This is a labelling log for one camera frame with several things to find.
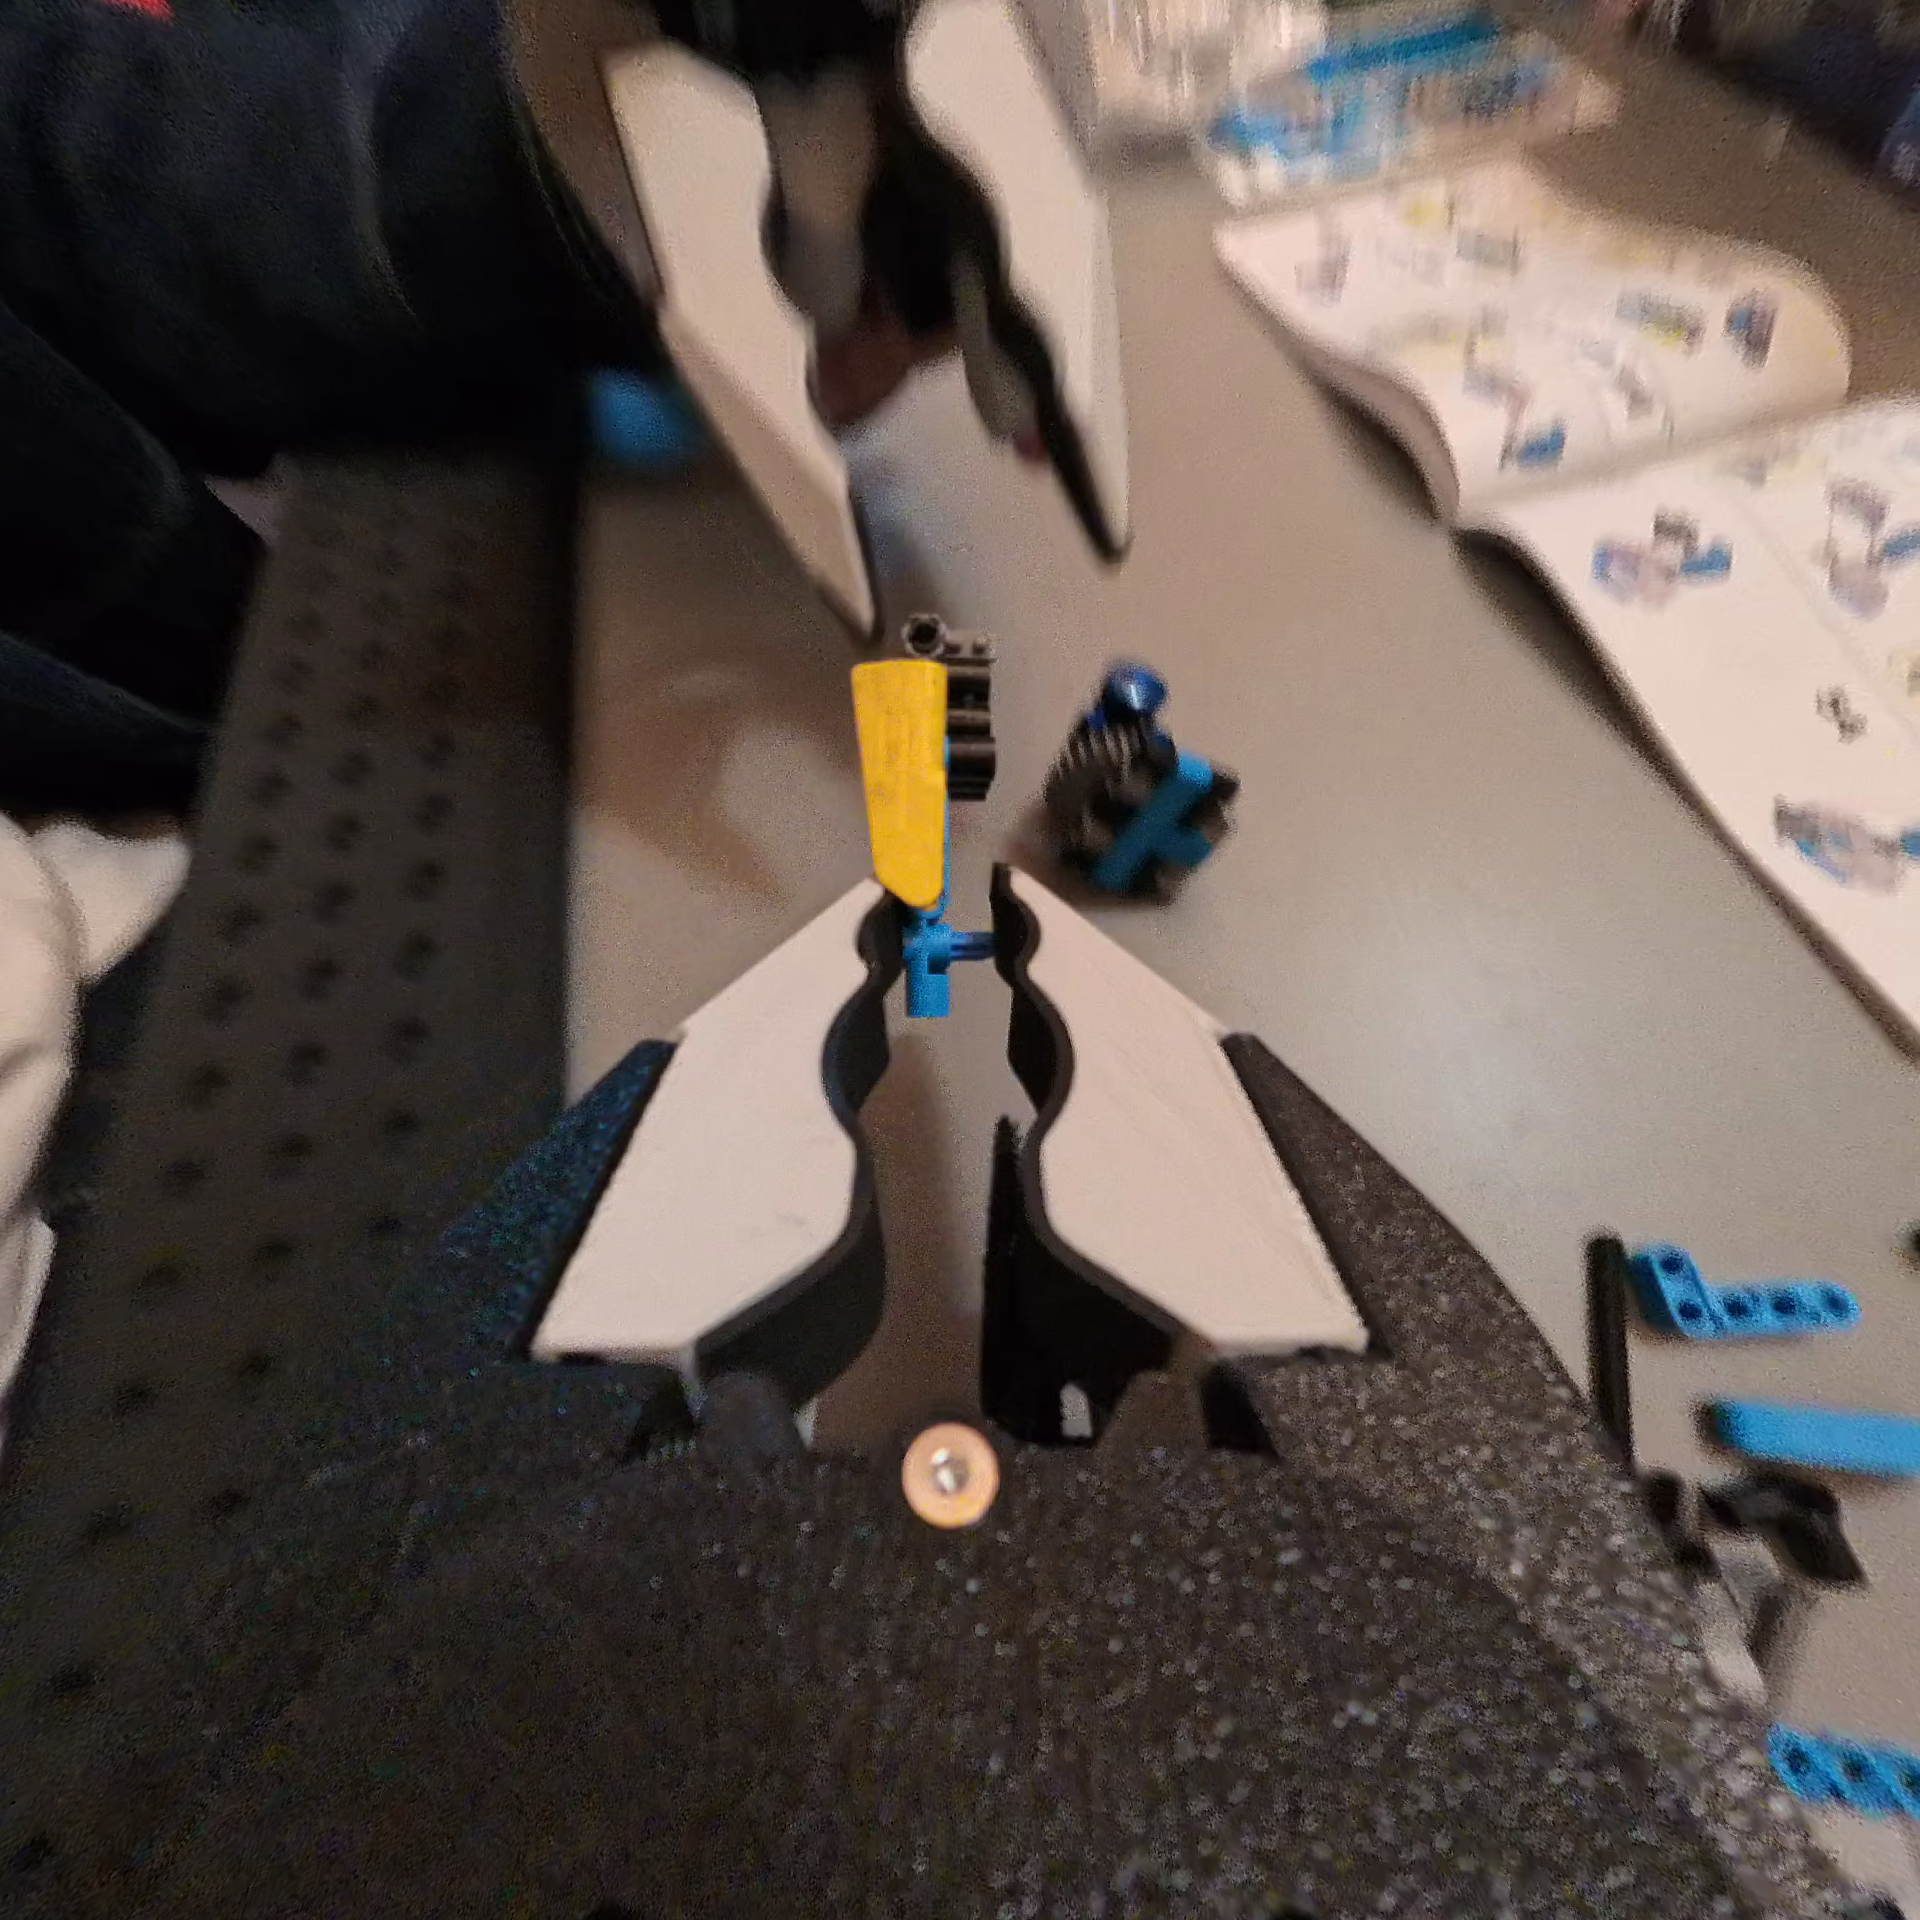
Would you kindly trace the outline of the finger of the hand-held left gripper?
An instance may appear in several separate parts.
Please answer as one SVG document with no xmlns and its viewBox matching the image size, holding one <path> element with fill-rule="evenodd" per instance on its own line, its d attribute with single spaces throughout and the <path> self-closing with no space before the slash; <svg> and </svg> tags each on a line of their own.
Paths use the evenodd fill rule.
<svg viewBox="0 0 1920 1920">
<path fill-rule="evenodd" d="M 903 179 L 940 270 L 973 411 L 1034 445 L 1090 548 L 1133 540 L 1116 270 L 1100 186 L 1025 4 L 903 11 Z"/>
<path fill-rule="evenodd" d="M 604 91 L 665 353 L 812 588 L 853 635 L 870 635 L 877 585 L 815 399 L 815 330 L 766 252 L 776 174 L 759 104 L 674 40 L 612 55 Z"/>
</svg>

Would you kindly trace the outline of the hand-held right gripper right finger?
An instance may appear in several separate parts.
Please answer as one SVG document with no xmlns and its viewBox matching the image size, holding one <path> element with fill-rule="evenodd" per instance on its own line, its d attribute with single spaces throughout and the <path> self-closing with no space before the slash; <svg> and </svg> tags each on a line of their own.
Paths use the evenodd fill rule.
<svg viewBox="0 0 1920 1920">
<path fill-rule="evenodd" d="M 994 963 L 1041 1252 L 1222 1360 L 1359 1356 L 1369 1326 L 1230 1056 L 1230 1030 L 1044 880 L 1000 863 Z"/>
</svg>

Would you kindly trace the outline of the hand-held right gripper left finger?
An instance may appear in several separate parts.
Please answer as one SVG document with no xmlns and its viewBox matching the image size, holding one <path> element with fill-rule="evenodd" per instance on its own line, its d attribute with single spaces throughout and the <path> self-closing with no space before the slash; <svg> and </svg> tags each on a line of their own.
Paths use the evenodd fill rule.
<svg viewBox="0 0 1920 1920">
<path fill-rule="evenodd" d="M 534 1357 L 851 1364 L 882 1299 L 859 1112 L 890 1062 L 886 989 L 890 896 L 863 879 L 674 1030 Z"/>
</svg>

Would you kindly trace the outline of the grey gear dark-blue ball assembly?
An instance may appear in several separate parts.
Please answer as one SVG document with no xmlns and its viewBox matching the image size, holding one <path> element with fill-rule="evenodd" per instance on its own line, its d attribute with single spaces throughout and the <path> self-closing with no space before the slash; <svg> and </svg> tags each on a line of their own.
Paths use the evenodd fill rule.
<svg viewBox="0 0 1920 1920">
<path fill-rule="evenodd" d="M 1122 830 L 1175 772 L 1160 728 L 1164 683 L 1142 662 L 1116 662 L 1075 718 L 1044 781 L 1044 817 L 1062 863 L 1092 876 Z"/>
</svg>

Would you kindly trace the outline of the blue and yellow toy chassis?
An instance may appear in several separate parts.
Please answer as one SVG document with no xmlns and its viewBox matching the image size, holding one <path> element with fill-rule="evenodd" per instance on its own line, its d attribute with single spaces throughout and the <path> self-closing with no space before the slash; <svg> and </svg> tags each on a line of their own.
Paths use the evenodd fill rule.
<svg viewBox="0 0 1920 1920">
<path fill-rule="evenodd" d="M 956 967 L 991 958 L 991 935 L 946 920 L 956 803 L 978 803 L 995 779 L 988 635 L 918 612 L 897 651 L 851 670 L 851 712 L 871 872 L 896 902 L 909 1017 L 948 1013 Z"/>
</svg>

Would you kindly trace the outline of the grey desk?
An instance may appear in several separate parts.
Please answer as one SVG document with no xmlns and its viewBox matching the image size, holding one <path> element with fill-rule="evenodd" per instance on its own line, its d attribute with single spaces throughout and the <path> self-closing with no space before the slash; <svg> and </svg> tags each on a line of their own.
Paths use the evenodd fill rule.
<svg viewBox="0 0 1920 1920">
<path fill-rule="evenodd" d="M 1541 158 L 1571 197 L 1767 244 L 1838 296 L 1860 390 L 1915 382 L 1915 218 L 1685 67 Z M 1582 1250 L 1850 1285 L 1855 1332 L 1687 1350 L 1636 1326 L 1636 1436 L 1687 1477 L 1707 1398 L 1915 1416 L 1915 1056 L 1688 797 L 1528 573 L 1439 526 L 1397 445 L 1297 371 L 1211 256 L 1186 156 L 1113 183 L 1138 537 L 1090 558 L 956 371 L 851 443 L 891 612 L 991 630 L 1000 769 L 958 825 L 967 920 L 1116 656 L 1159 667 L 1235 830 L 1162 911 L 1087 907 L 1256 1032 L 1496 1268 L 1584 1380 Z M 851 647 L 717 468 L 595 478 L 580 534 L 566 1094 L 665 1037 L 866 868 Z M 899 1023 L 867 1106 L 897 1279 L 820 1440 L 970 1401 L 995 1117 L 989 968 Z"/>
</svg>

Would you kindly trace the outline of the blue sticker sheet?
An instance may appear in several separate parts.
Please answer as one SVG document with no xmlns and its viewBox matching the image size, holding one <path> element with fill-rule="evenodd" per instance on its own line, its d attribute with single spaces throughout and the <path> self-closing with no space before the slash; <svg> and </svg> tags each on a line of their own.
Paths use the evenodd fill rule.
<svg viewBox="0 0 1920 1920">
<path fill-rule="evenodd" d="M 1488 4 L 1351 18 L 1235 81 L 1192 158 L 1235 210 L 1310 201 L 1617 119 L 1621 88 Z"/>
</svg>

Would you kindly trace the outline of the black perforated panel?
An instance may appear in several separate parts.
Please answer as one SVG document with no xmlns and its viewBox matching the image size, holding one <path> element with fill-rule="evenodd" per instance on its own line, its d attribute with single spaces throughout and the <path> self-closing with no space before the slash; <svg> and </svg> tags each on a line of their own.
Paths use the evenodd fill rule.
<svg viewBox="0 0 1920 1920">
<path fill-rule="evenodd" d="M 99 1025 L 4 1460 L 4 1916 L 218 1916 L 210 1800 L 482 1471 L 436 1257 L 562 1081 L 572 460 L 290 468 Z"/>
</svg>

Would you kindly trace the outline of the pile of small building pieces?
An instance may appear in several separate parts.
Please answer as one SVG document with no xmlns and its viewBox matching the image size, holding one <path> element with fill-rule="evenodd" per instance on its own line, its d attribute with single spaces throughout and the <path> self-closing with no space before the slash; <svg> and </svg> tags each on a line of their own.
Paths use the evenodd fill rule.
<svg viewBox="0 0 1920 1920">
<path fill-rule="evenodd" d="M 1696 1481 L 1643 1466 L 1633 1432 L 1632 1314 L 1668 1341 L 1707 1347 L 1850 1332 L 1860 1305 L 1827 1281 L 1713 1283 L 1669 1243 L 1626 1247 L 1597 1235 L 1586 1248 L 1588 1387 L 1598 1428 L 1702 1612 L 1711 1665 L 1765 1709 L 1811 1603 L 1869 1585 L 1837 1480 L 1915 1481 L 1915 1418 L 1717 1398 L 1700 1422 L 1739 1462 L 1735 1473 Z"/>
</svg>

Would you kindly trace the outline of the instruction booklet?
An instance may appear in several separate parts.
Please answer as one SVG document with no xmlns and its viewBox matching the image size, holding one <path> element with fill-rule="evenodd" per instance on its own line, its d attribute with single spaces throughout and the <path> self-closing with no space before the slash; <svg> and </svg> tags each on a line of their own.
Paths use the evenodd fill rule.
<svg viewBox="0 0 1920 1920">
<path fill-rule="evenodd" d="M 1521 561 L 1861 999 L 1917 1029 L 1917 407 L 1790 256 L 1488 161 L 1214 226 L 1439 520 Z"/>
</svg>

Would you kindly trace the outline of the person's white garment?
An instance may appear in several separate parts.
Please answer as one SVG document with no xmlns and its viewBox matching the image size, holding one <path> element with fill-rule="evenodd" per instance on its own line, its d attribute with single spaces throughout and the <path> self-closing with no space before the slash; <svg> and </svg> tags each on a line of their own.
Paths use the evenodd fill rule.
<svg viewBox="0 0 1920 1920">
<path fill-rule="evenodd" d="M 40 1201 L 84 997 L 156 927 L 187 872 L 178 821 L 2 818 L 2 1396 L 28 1354 L 55 1233 Z"/>
</svg>

